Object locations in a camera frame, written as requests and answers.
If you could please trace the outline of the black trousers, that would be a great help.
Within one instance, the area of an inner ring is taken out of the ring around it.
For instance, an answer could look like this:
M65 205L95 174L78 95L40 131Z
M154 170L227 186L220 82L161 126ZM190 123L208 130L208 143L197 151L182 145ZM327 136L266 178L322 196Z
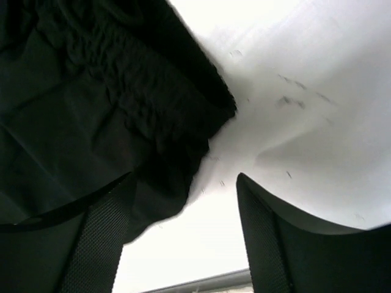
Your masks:
M131 242L183 209L235 112L166 1L2 1L1 224L47 221L133 173Z

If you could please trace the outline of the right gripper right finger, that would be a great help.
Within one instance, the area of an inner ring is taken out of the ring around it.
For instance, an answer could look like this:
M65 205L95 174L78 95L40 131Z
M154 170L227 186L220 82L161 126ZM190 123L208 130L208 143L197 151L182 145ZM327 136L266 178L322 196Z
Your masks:
M390 225L360 230L332 223L245 174L236 190L255 292L390 291Z

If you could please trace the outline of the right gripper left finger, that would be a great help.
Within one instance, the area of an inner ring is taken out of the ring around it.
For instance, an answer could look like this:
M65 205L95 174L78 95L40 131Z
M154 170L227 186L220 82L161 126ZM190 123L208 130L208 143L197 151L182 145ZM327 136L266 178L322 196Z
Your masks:
M132 173L83 200L1 225L1 292L111 292L130 221Z

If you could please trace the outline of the aluminium front rail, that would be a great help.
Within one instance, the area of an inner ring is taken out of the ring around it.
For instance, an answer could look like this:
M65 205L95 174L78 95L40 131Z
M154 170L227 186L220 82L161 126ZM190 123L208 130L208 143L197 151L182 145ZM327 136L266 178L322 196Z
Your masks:
M214 292L228 289L244 288L252 285L249 269L216 275L187 283L177 284L166 288L151 290L149 292Z

